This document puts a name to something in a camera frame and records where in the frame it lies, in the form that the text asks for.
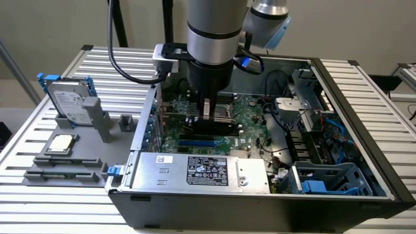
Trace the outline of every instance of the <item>green circuit board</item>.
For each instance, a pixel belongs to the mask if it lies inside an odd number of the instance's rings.
[[[190,103],[185,95],[166,102],[170,112],[165,113],[165,131],[161,144],[161,152],[202,155],[230,155],[230,150],[246,151],[249,157],[260,158],[260,150],[256,147],[256,139],[262,142],[268,138],[266,126],[261,124],[261,104],[257,98],[240,95],[232,102],[232,115],[241,125],[242,133],[238,136],[213,136],[214,147],[181,147],[180,135],[190,134],[192,130],[184,124],[184,118],[192,117],[194,103]]]

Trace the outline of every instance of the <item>warning label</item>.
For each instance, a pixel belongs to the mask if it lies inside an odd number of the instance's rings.
[[[228,186],[226,159],[188,157],[186,183],[190,185]]]

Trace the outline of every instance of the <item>white wall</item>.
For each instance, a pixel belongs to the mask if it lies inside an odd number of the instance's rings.
[[[185,5],[174,0],[177,42]],[[353,59],[378,74],[416,62],[416,0],[288,0],[288,6],[292,23],[273,54]],[[161,0],[121,0],[121,9],[129,45],[161,43]],[[105,28],[105,0],[0,0],[0,38],[26,77],[60,74],[84,44],[105,46]],[[13,78],[0,63],[1,77]]]

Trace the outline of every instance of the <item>sticker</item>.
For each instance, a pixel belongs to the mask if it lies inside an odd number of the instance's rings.
[[[156,157],[156,163],[172,163],[173,162],[173,156],[157,156]]]
[[[189,185],[228,186],[226,158],[188,157]]]
[[[77,93],[54,91],[53,92],[58,106],[66,116],[76,124],[90,124],[89,115],[85,109],[82,109],[82,99]]]

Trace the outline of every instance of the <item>metal pole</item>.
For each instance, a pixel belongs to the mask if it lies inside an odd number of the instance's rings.
[[[116,28],[117,39],[118,39],[118,46],[120,47],[128,47],[129,44],[128,44],[128,37],[125,35],[125,29],[124,29],[120,0],[114,0],[114,3],[113,3],[112,20],[114,22],[114,28]]]
[[[173,42],[173,0],[162,0],[164,43]]]
[[[37,105],[40,103],[40,97],[30,85],[30,83],[28,82],[24,74],[21,73],[17,64],[14,63],[14,60],[12,59],[2,43],[0,40],[0,57],[8,67],[8,69],[10,70],[13,76],[16,77],[16,80],[18,81],[22,89],[25,90],[26,95],[29,96],[29,98],[32,99],[34,105]]]

